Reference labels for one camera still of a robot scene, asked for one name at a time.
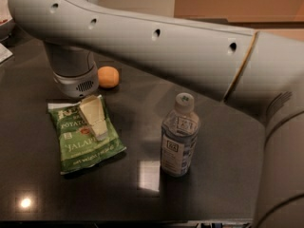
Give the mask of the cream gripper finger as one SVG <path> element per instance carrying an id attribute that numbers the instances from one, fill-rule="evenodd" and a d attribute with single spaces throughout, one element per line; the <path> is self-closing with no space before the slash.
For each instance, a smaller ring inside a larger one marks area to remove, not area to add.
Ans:
<path id="1" fill-rule="evenodd" d="M 80 115 L 97 141 L 107 137 L 107 126 L 101 99 L 91 95 L 81 100 Z"/>

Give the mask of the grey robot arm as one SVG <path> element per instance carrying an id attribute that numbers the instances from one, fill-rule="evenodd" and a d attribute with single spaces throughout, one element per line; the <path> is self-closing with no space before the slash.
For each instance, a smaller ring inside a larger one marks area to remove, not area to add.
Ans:
<path id="1" fill-rule="evenodd" d="M 91 51 L 188 87 L 265 126 L 253 228 L 304 226 L 304 43 L 250 28 L 106 9 L 96 0 L 9 0 L 42 40 L 60 90 L 92 94 Z"/>

